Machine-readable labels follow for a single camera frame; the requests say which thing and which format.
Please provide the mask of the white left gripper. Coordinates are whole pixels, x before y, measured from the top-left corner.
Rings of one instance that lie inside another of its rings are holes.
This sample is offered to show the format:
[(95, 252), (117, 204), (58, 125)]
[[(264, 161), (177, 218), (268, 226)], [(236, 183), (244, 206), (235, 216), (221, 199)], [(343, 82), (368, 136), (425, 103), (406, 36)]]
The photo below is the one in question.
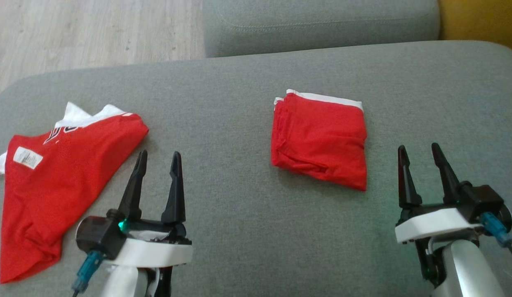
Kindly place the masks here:
[[(126, 220), (119, 226), (126, 235), (126, 241), (113, 260), (105, 262), (116, 266), (135, 268), (166, 268), (179, 266), (192, 261), (193, 247), (186, 238), (169, 239), (174, 231), (132, 231), (129, 220), (138, 220), (142, 216), (139, 208), (142, 181), (147, 170), (148, 151), (142, 150), (135, 162), (133, 171), (126, 185), (118, 210)], [(184, 199), (184, 175), (182, 155), (175, 151), (170, 167), (171, 186), (165, 210), (161, 215), (164, 224), (180, 224), (186, 221)]]

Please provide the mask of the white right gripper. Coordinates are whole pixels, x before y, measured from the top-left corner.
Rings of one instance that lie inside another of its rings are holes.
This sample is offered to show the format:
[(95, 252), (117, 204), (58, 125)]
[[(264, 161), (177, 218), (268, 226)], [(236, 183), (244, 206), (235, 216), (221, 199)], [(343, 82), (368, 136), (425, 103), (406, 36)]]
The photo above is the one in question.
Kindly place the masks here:
[[(459, 179), (454, 173), (438, 143), (432, 143), (432, 154), (443, 187), (443, 203), (457, 204), (460, 200), (457, 188)], [(455, 207), (444, 207), (426, 214), (416, 214), (424, 210), (422, 197), (417, 193), (409, 169), (409, 157), (404, 145), (398, 148), (399, 207), (403, 209), (395, 227), (396, 241), (399, 244), (421, 239), (433, 242), (470, 240), (482, 231), (482, 224), (468, 222)]]

